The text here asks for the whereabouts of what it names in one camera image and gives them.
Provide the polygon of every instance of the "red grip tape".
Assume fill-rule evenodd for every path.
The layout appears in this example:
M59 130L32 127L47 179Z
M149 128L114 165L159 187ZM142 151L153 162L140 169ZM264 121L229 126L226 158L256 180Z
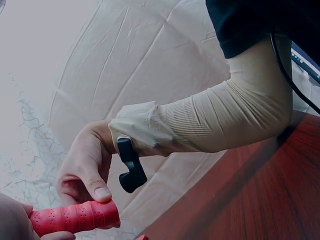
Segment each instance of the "red grip tape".
M82 204L33 211L30 220L39 237L60 231L75 234L96 228L120 226L119 212L112 200L107 203L86 201Z

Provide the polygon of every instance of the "red wooden table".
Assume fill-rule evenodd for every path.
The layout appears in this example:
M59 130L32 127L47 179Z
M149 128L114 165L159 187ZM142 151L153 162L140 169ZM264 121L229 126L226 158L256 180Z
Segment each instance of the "red wooden table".
M320 118L228 150L142 234L149 240L320 240Z

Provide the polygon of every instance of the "black sleeve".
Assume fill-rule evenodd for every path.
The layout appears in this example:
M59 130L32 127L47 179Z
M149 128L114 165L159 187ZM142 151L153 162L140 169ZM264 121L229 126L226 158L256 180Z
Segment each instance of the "black sleeve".
M272 29L269 21L235 0L206 0L206 7L226 59L250 48Z
M261 16L320 65L318 0L236 0Z

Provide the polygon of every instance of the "beige compression sleeve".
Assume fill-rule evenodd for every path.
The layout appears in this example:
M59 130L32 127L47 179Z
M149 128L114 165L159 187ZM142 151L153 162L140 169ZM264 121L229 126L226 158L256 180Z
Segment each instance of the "beige compression sleeve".
M291 41L276 36L291 76ZM292 89L277 65L269 37L228 59L230 79L165 105L124 106L110 122L113 143L128 137L140 156L206 152L278 135L292 115Z

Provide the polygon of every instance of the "elbow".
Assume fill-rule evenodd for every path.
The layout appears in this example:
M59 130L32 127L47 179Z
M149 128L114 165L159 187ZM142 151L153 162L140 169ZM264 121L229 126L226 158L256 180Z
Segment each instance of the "elbow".
M270 122L266 130L269 138L274 138L279 136L286 130L289 126L293 114L293 108L286 106L282 107L278 113L270 116Z

